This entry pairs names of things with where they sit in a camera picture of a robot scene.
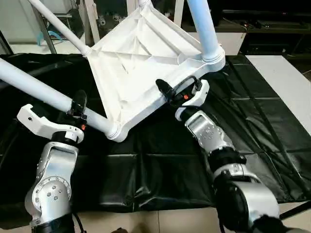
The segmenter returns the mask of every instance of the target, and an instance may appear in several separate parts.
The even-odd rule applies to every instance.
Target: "wall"
[[[0,30],[9,43],[35,43],[40,28],[30,3],[0,0]]]
[[[53,13],[67,13],[71,8],[70,0],[41,0]]]

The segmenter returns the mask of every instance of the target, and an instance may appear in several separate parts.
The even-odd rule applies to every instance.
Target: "cable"
[[[223,223],[220,220],[219,220],[219,228],[220,228],[220,232],[221,233],[225,233],[224,225],[223,225]]]
[[[79,228],[80,228],[80,231],[81,233],[87,233],[84,229],[83,229],[83,225],[82,225],[82,222],[79,218],[79,216],[76,214],[76,213],[72,213],[73,216],[76,218],[77,222],[78,222],[78,225],[79,225]]]
[[[308,70],[308,71],[306,71],[306,72],[303,72],[302,74],[307,74],[307,73],[309,73],[310,71],[311,71],[311,69]]]
[[[198,79],[195,77],[195,76],[193,76],[193,75],[190,75],[190,76],[188,76],[187,78],[185,78],[183,81],[181,81],[174,89],[175,89],[175,91],[177,91],[180,87],[181,87],[181,85],[183,85],[186,81],[188,81],[188,80],[190,80],[190,79],[193,79],[194,80],[194,85],[198,85],[197,83],[198,83]]]
[[[229,19],[226,19],[226,18],[224,18],[224,17],[223,17],[223,20],[225,20],[225,21],[227,21],[227,22],[229,22],[229,23],[232,23],[232,24],[239,25],[241,28],[244,28],[244,29],[245,29],[245,33],[246,33],[246,34],[248,33],[247,27],[244,27],[244,26],[242,26],[241,24],[236,23],[236,22],[233,22],[233,21],[231,21],[231,20],[229,20]]]

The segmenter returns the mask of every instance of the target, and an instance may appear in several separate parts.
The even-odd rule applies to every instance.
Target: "table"
[[[90,67],[81,55],[22,54],[2,58],[68,96],[84,89],[88,107],[104,115]],[[281,57],[248,58],[228,56],[221,72],[203,77],[209,82],[210,92],[202,108],[231,137],[246,156],[248,168],[280,203],[310,200],[310,123],[305,116],[306,101],[302,104],[303,98],[299,99],[302,93],[308,95],[309,83]],[[291,90],[290,95],[278,88],[276,79]],[[0,103],[5,114],[0,115],[0,183],[5,191],[0,193],[0,227],[8,229],[29,222],[23,200],[47,143],[14,118],[27,103],[46,108],[51,121],[59,112],[11,86],[2,86]],[[300,107],[290,96],[298,98]],[[214,206],[205,158],[166,105],[134,127],[122,143],[109,141],[89,128],[71,183],[75,211]]]

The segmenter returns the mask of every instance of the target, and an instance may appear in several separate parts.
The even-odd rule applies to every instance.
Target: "bolt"
[[[240,170],[239,165],[237,165],[237,164],[234,164],[234,165],[233,165],[233,168],[234,168],[234,171],[235,171],[235,172],[237,172],[237,171]]]

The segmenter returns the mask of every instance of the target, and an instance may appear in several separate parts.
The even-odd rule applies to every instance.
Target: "floor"
[[[280,212],[290,210],[301,203],[280,204]],[[84,229],[88,233],[111,233],[119,227],[129,233],[220,233],[217,213],[214,208],[168,210],[116,214],[107,212],[79,213]],[[311,210],[291,217],[283,223],[288,227],[311,231]],[[29,233],[29,226],[0,233]]]
[[[85,35],[83,34],[81,39],[85,43]],[[59,54],[71,54],[80,53],[80,51],[68,40],[63,42],[59,40],[53,40],[56,52]],[[42,41],[41,45],[37,44],[10,44],[14,53],[39,53],[39,54],[50,54],[51,51],[46,43]]]

